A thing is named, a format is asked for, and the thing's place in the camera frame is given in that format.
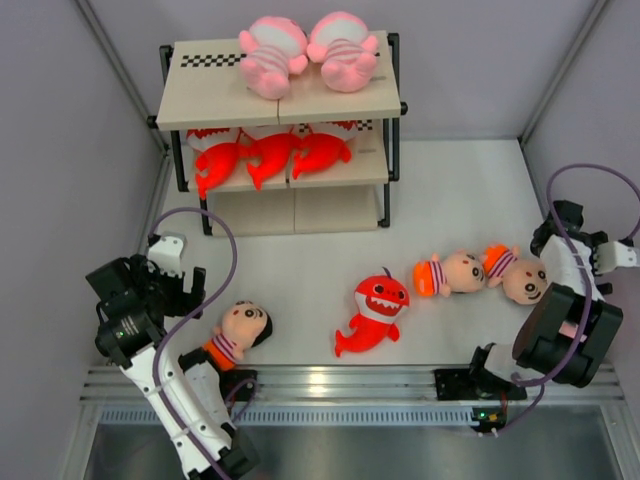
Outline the doll plush orange pants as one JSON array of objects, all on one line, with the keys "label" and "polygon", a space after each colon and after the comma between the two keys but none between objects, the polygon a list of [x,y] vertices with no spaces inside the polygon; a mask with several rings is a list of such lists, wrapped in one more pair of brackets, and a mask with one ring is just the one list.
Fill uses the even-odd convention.
[{"label": "doll plush orange pants", "polygon": [[475,293],[486,287],[485,254],[477,255],[461,249],[446,258],[433,254],[430,260],[420,261],[412,270],[416,292],[422,297],[452,293]]}]

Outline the red shark plush mouth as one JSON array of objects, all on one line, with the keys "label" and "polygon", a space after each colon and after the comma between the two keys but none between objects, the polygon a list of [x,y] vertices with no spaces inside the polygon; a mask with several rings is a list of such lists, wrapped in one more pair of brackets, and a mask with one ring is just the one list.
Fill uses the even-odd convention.
[{"label": "red shark plush mouth", "polygon": [[334,355],[364,353],[377,347],[383,340],[396,342],[400,338],[398,318],[409,308],[407,288],[388,268],[383,273],[362,280],[354,290],[357,313],[349,321],[349,335],[340,330],[334,336]]}]

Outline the pink striped plush table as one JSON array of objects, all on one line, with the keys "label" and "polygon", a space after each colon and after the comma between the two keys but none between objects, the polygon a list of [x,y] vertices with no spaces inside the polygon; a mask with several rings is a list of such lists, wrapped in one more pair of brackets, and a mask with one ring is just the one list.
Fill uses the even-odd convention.
[{"label": "pink striped plush table", "polygon": [[240,70],[247,87],[262,98],[279,100],[290,90],[291,75],[308,65],[307,36],[292,19],[264,16],[238,35],[245,57]]},{"label": "pink striped plush table", "polygon": [[326,86],[341,93],[363,89],[377,66],[377,37],[352,13],[335,11],[321,18],[308,37],[307,56],[320,65]]}]

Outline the pink striped plush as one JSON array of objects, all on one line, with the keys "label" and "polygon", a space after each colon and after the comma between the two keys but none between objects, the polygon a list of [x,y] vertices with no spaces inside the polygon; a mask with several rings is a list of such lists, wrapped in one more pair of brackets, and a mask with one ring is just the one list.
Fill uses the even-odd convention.
[{"label": "pink striped plush", "polygon": [[574,338],[577,334],[578,326],[571,322],[563,322],[559,328],[559,333],[569,337]]}]

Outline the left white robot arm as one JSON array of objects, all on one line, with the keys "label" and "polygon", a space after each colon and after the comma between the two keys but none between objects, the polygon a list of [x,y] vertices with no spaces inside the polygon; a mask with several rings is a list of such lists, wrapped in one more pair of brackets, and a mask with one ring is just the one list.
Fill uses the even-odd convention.
[{"label": "left white robot arm", "polygon": [[99,298],[95,345],[144,395],[173,444],[185,478],[240,479],[257,464],[251,442],[237,431],[226,406],[211,416],[196,395],[219,397],[225,374],[203,365],[190,384],[168,351],[175,332],[165,328],[165,318],[193,318],[203,310],[206,271],[197,267],[193,274],[186,291],[183,276],[170,276],[140,254],[117,258],[87,274]]}]

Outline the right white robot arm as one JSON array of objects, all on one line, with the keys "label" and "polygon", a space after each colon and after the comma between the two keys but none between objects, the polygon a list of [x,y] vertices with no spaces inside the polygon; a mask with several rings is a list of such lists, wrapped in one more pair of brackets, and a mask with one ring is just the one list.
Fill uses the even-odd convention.
[{"label": "right white robot arm", "polygon": [[534,298],[512,343],[476,349],[466,373],[475,395],[523,399],[525,387],[543,377],[578,388],[592,381],[623,320],[622,310],[606,299],[611,285],[597,280],[635,266],[637,255],[631,243],[584,232],[582,212],[581,205],[558,200],[535,230],[530,250],[547,288]]}]

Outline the doll plush near left arm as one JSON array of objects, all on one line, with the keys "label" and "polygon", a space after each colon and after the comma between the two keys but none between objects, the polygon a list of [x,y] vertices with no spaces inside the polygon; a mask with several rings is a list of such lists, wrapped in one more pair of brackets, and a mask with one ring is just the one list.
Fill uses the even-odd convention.
[{"label": "doll plush near left arm", "polygon": [[272,333],[269,313],[260,305],[242,300],[222,315],[203,350],[214,368],[225,373],[233,370],[248,350],[262,344]]}]

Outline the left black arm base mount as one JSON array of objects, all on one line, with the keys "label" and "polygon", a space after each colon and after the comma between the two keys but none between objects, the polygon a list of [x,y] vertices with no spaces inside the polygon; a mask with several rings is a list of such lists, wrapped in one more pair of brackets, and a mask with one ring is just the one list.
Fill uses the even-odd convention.
[{"label": "left black arm base mount", "polygon": [[257,385],[258,372],[252,369],[234,369],[219,377],[219,389],[226,402],[247,402]]}]

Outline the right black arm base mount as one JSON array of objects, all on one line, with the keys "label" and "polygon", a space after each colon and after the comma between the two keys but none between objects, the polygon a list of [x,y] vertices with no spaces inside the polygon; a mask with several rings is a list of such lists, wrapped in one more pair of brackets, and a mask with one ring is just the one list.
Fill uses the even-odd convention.
[{"label": "right black arm base mount", "polygon": [[436,396],[439,401],[478,400],[476,382],[470,368],[440,368],[434,372]]}]

